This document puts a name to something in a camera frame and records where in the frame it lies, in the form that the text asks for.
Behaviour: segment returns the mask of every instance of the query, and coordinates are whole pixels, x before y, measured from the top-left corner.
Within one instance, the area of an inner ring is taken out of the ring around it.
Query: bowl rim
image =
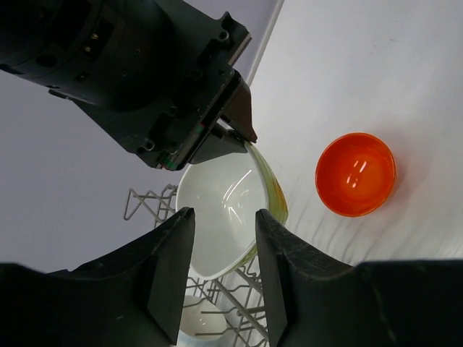
[[[207,300],[206,298],[202,298],[202,297],[200,297],[200,296],[185,295],[184,299],[186,299],[187,297],[188,297],[188,298],[199,299],[198,302],[199,302],[199,301],[203,301],[203,302],[200,302],[199,305],[202,305],[202,304],[205,302],[205,303],[209,306],[208,311],[220,312],[220,314],[219,314],[219,313],[217,313],[217,314],[212,314],[211,316],[212,316],[212,317],[220,317],[220,318],[221,318],[220,321],[221,321],[222,325],[224,326],[224,329],[226,328],[225,314],[223,314],[223,313],[221,312],[221,310],[218,309],[218,307],[217,307],[216,305],[214,305],[212,302],[210,302],[210,301]],[[219,340],[219,339],[222,337],[222,335],[217,335],[217,338],[215,338],[215,339],[213,339],[213,340],[203,340],[202,338],[200,338],[200,337],[198,337],[198,336],[190,335],[189,333],[186,333],[185,331],[183,331],[182,328],[181,328],[181,325],[179,326],[179,331],[181,331],[183,334],[185,334],[185,335],[188,336],[189,338],[194,339],[194,340],[198,340],[198,341],[201,341],[201,342],[213,342],[213,341]]]
[[[391,159],[391,164],[392,164],[392,178],[393,178],[393,181],[392,181],[392,184],[391,186],[388,188],[388,193],[385,195],[385,197],[374,207],[370,208],[370,209],[367,209],[365,211],[362,211],[361,213],[343,213],[343,212],[340,212],[340,211],[337,211],[335,209],[333,209],[327,202],[326,200],[323,198],[323,195],[320,193],[320,189],[319,189],[319,186],[318,186],[318,178],[320,176],[320,163],[322,161],[322,158],[324,157],[324,155],[339,141],[342,141],[342,140],[345,140],[346,138],[348,137],[355,137],[355,136],[361,136],[361,137],[368,137],[372,140],[375,140],[377,142],[379,142],[380,144],[382,144],[382,146],[384,146],[387,151],[388,151],[388,156],[389,158]],[[377,210],[378,208],[380,208],[385,202],[386,200],[391,196],[391,193],[394,189],[394,186],[395,186],[395,183],[396,183],[396,175],[397,175],[397,168],[396,168],[396,161],[394,159],[394,154],[392,153],[391,151],[391,148],[389,148],[389,146],[381,139],[379,139],[378,137],[376,137],[375,135],[372,135],[372,134],[368,134],[366,132],[350,132],[349,134],[344,134],[338,138],[336,138],[334,141],[332,141],[326,148],[325,150],[321,153],[319,159],[318,159],[318,162],[317,162],[317,167],[315,169],[315,188],[317,189],[317,193],[318,193],[318,196],[320,197],[322,203],[332,212],[336,213],[337,215],[342,215],[344,217],[350,217],[350,218],[355,218],[355,217],[362,217],[364,215],[367,215],[369,213],[372,213],[373,211]]]
[[[260,178],[260,184],[262,185],[262,188],[263,188],[263,191],[264,191],[265,205],[266,205],[266,208],[268,209],[270,197],[268,196],[268,190],[267,190],[267,186],[266,186],[265,177],[264,177],[264,175],[262,173],[262,169],[259,166],[259,162],[255,158],[254,151],[251,149],[251,147],[252,147],[252,144],[250,144],[248,142],[245,142],[245,148],[247,150],[247,154],[249,154],[251,156],[252,161],[253,161],[255,167],[257,168],[257,172],[258,172],[259,178]],[[182,186],[182,183],[184,181],[185,176],[188,174],[188,172],[190,171],[190,169],[192,167],[193,167],[192,164],[188,165],[188,167],[185,170],[185,173],[183,174],[182,179],[180,179],[180,183],[179,183],[179,185],[177,187],[177,197],[175,199],[175,210],[176,210],[176,212],[179,211],[179,199],[178,199],[178,196],[179,196],[179,192],[180,192],[180,187]],[[230,263],[227,267],[225,267],[221,271],[218,271],[217,273],[214,273],[213,275],[209,275],[209,276],[203,275],[200,271],[198,271],[192,265],[191,260],[190,260],[190,268],[191,268],[191,270],[193,270],[195,272],[195,274],[199,278],[202,278],[203,280],[215,280],[217,278],[220,278],[223,275],[226,275],[232,269],[234,269],[254,249],[255,245],[256,245],[256,241],[255,241],[255,232],[254,232],[254,239],[253,239],[253,241],[251,241],[250,245],[246,248],[246,250],[238,258],[236,258],[235,261],[233,261],[233,263]]]

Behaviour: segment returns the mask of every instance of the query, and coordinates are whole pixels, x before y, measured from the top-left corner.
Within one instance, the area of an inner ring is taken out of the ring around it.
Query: orange bowl
[[[396,177],[388,146],[370,134],[353,133],[332,142],[315,171],[318,195],[339,215],[359,217],[380,207]]]

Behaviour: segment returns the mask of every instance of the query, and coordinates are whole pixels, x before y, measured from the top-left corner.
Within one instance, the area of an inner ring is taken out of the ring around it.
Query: white table surface
[[[463,1],[285,1],[252,93],[290,231],[348,263],[463,255],[462,18]],[[329,211],[314,185],[349,132],[379,136],[399,171],[362,218]]]

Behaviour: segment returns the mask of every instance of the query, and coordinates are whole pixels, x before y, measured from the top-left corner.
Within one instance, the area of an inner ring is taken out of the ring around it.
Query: metal wire
[[[154,226],[157,227],[175,213],[173,203],[176,195],[177,187],[170,184],[161,194],[151,190],[145,194],[138,194],[130,189],[124,219],[130,220],[143,206],[154,217]],[[135,207],[130,210],[129,207],[134,205],[134,201]],[[202,311],[201,314],[223,314],[228,325],[224,331],[198,333],[196,336],[223,336],[223,339],[231,341],[231,345],[228,345],[231,347],[268,347],[266,312],[257,257],[217,280],[206,281],[189,277],[186,294],[199,297],[201,300],[184,308],[197,306],[208,300],[218,307],[219,311]]]

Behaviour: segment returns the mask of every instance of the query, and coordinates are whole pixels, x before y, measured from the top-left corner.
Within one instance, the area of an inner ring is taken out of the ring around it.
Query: gray wall
[[[237,66],[250,77],[277,0],[190,3],[248,26],[255,39]],[[70,102],[3,72],[0,106],[0,262],[72,269],[150,230],[145,211],[122,219],[129,187],[160,191],[180,173],[149,169]]]

